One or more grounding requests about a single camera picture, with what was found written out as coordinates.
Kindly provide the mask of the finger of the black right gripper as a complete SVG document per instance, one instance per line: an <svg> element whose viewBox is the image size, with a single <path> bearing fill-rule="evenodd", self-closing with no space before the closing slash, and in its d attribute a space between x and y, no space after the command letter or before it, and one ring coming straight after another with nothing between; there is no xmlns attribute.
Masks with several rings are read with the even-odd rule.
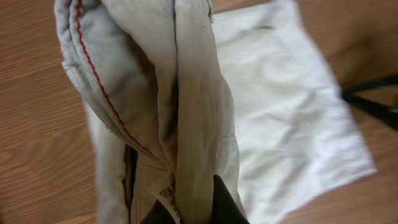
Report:
<svg viewBox="0 0 398 224"><path fill-rule="evenodd" d="M392 106L383 105L358 96L356 93L364 90L375 90L384 86L397 86L397 73L351 86L341 92L341 97L347 103L370 114L390 128L397 131L397 93L393 96Z"/></svg>

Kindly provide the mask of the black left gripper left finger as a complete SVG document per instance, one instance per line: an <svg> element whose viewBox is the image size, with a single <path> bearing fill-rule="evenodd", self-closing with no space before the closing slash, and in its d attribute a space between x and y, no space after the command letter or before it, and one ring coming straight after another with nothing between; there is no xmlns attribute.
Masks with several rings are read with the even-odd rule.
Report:
<svg viewBox="0 0 398 224"><path fill-rule="evenodd" d="M169 211L158 201L144 217L140 224L175 224Z"/></svg>

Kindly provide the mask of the beige khaki shorts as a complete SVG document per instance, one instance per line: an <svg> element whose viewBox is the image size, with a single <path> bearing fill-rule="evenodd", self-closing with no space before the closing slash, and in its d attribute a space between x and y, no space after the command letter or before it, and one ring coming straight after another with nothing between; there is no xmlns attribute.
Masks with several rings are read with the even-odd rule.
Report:
<svg viewBox="0 0 398 224"><path fill-rule="evenodd" d="M211 223L222 178L249 223L278 223L376 171L295 1L56 0L63 68L95 154L96 221Z"/></svg>

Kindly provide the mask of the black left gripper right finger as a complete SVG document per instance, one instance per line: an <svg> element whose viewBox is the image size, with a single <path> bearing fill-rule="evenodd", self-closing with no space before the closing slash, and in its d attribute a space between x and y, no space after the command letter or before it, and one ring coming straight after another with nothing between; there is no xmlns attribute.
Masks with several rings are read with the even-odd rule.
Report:
<svg viewBox="0 0 398 224"><path fill-rule="evenodd" d="M238 206L229 194L222 178L218 175L213 176L213 206L211 223L212 224L249 224Z"/></svg>

